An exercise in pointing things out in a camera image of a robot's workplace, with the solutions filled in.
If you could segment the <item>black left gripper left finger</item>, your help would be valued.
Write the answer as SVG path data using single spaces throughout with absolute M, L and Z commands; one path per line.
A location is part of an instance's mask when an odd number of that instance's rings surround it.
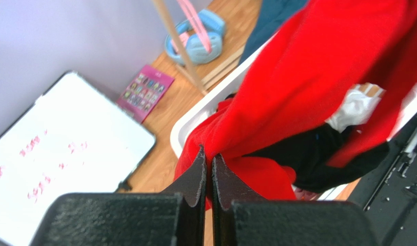
M 203 245 L 207 165 L 159 193 L 68 193 L 47 210 L 32 245 Z

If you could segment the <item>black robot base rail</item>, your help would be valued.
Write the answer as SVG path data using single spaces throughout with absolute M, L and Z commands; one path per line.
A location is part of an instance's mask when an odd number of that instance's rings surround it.
M 348 201 L 363 209 L 379 245 L 417 245 L 417 113 L 389 146 Z

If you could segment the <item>red t shirt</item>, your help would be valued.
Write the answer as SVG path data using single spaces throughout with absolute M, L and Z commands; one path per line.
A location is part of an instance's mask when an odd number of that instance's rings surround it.
M 250 153 L 322 125 L 355 84 L 385 90 L 369 120 L 329 160 L 342 168 L 394 132 L 417 84 L 417 1 L 309 1 L 249 68 L 236 96 L 188 136 L 175 178 L 203 146 L 269 200 L 294 200 L 295 171 Z

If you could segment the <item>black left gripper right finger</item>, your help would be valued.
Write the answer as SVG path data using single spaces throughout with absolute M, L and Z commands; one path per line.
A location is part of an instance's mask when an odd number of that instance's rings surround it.
M 378 245 L 362 209 L 346 201 L 266 200 L 212 161 L 215 245 Z

